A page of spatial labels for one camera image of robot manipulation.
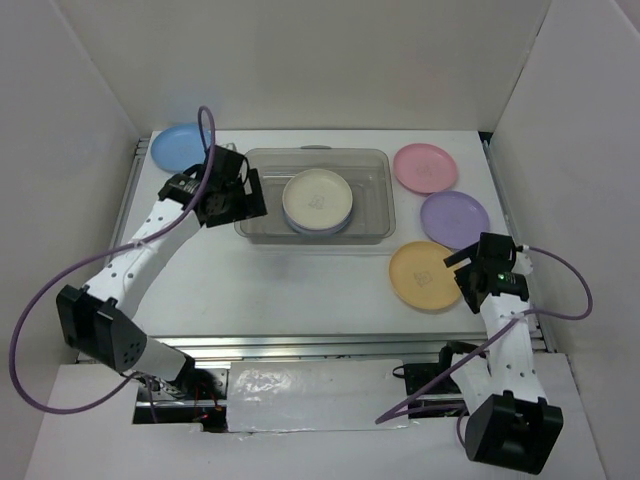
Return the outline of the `orange plastic plate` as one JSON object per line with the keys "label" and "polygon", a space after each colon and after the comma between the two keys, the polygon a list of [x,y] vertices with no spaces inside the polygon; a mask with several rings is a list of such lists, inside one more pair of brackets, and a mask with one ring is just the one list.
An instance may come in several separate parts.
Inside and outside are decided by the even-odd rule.
{"label": "orange plastic plate", "polygon": [[389,261],[388,274],[394,293],[419,310],[440,311],[453,306],[461,292],[453,271],[444,260],[452,252],[429,241],[401,246]]}

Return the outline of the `cream plastic plate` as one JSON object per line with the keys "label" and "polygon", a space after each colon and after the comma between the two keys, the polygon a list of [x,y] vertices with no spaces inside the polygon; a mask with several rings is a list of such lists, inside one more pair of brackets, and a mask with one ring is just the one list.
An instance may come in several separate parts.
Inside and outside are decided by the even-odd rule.
{"label": "cream plastic plate", "polygon": [[308,169],[287,182],[282,207],[303,226],[327,228],[351,214],[353,193],[339,174],[326,169]]}

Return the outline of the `blue plastic plate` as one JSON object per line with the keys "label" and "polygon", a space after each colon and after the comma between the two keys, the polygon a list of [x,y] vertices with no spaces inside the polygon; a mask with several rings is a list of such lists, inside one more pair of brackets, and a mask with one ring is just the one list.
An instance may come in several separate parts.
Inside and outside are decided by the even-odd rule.
{"label": "blue plastic plate", "polygon": [[168,173],[180,173],[187,168],[203,164],[206,150],[215,136],[204,129],[201,138],[197,124],[180,124],[160,132],[151,143],[151,157],[155,165]]}

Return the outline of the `white watermelon pattern plate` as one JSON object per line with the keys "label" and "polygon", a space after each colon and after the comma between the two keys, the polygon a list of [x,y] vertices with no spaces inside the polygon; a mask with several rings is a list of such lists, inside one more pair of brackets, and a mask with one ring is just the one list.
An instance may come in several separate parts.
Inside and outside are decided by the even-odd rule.
{"label": "white watermelon pattern plate", "polygon": [[302,235],[312,235],[312,236],[331,236],[331,235],[335,235],[341,231],[343,231],[345,228],[347,228],[351,222],[351,218],[347,217],[344,219],[344,221],[338,225],[335,225],[333,227],[330,228],[326,228],[326,229],[311,229],[311,228],[307,228],[304,226],[299,225],[298,223],[296,223],[294,220],[292,220],[290,217],[285,216],[284,217],[285,222],[287,223],[287,225],[292,228],[295,232],[302,234]]}

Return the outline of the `purple plastic plate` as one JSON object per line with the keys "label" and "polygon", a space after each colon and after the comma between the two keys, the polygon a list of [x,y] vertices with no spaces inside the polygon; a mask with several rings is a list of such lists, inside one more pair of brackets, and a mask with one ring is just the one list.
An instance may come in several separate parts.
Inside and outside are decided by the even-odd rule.
{"label": "purple plastic plate", "polygon": [[431,194],[420,208],[424,233],[434,242],[449,249],[466,248],[490,231],[485,208],[472,196],[459,191]]}
{"label": "purple plastic plate", "polygon": [[347,225],[350,223],[351,217],[352,217],[352,214],[349,214],[339,224],[336,224],[327,228],[311,228],[311,227],[303,226],[302,224],[293,220],[286,212],[283,212],[284,220],[296,232],[305,233],[305,234],[317,234],[317,235],[333,235],[337,232],[340,232],[341,230],[346,228]]}

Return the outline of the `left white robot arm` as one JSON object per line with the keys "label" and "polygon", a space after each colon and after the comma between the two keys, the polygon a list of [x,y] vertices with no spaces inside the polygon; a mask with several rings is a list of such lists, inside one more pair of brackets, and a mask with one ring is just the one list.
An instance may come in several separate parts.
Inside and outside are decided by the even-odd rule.
{"label": "left white robot arm", "polygon": [[217,381],[194,358],[149,337],[134,321],[147,290],[197,232],[266,215],[248,159],[214,146],[212,159],[170,177],[123,251],[82,287],[66,285],[56,307],[66,343],[119,374],[150,376],[176,399],[212,395]]}

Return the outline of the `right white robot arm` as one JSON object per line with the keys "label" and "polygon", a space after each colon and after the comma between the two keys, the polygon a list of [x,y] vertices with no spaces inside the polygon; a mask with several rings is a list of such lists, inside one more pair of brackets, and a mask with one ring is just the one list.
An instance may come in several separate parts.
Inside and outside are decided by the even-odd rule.
{"label": "right white robot arm", "polygon": [[564,425],[534,366],[531,307],[524,275],[514,272],[517,247],[507,235],[484,232],[445,261],[470,310],[482,317],[492,344],[467,363],[450,357],[435,368],[438,385],[460,390],[469,412],[469,460],[539,474]]}

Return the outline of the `clear plastic bin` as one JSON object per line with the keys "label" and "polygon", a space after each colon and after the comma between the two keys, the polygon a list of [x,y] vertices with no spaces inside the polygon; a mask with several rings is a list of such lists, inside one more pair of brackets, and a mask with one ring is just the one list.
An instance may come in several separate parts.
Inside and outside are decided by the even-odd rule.
{"label": "clear plastic bin", "polygon": [[[395,231],[395,208],[389,160],[376,149],[260,148],[247,153],[260,175],[267,215],[239,221],[236,232],[256,244],[367,245]],[[342,176],[353,193],[351,222],[331,236],[302,235],[283,218],[282,193],[287,182],[308,169],[326,169]]]}

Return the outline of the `pink plastic plate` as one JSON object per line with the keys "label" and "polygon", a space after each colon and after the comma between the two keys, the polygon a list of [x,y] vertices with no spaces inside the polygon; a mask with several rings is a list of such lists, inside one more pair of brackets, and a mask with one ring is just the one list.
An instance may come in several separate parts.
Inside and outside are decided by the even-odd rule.
{"label": "pink plastic plate", "polygon": [[392,167],[398,182],[417,194],[447,190],[458,179],[453,157],[432,144],[413,143],[402,147],[395,154]]}

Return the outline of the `white front cover panel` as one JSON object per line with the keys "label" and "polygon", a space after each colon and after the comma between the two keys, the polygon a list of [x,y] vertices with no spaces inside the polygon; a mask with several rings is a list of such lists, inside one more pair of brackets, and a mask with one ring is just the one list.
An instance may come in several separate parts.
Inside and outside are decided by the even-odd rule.
{"label": "white front cover panel", "polygon": [[227,382],[232,433],[368,431],[403,428],[375,419],[406,398],[398,360],[237,362]]}

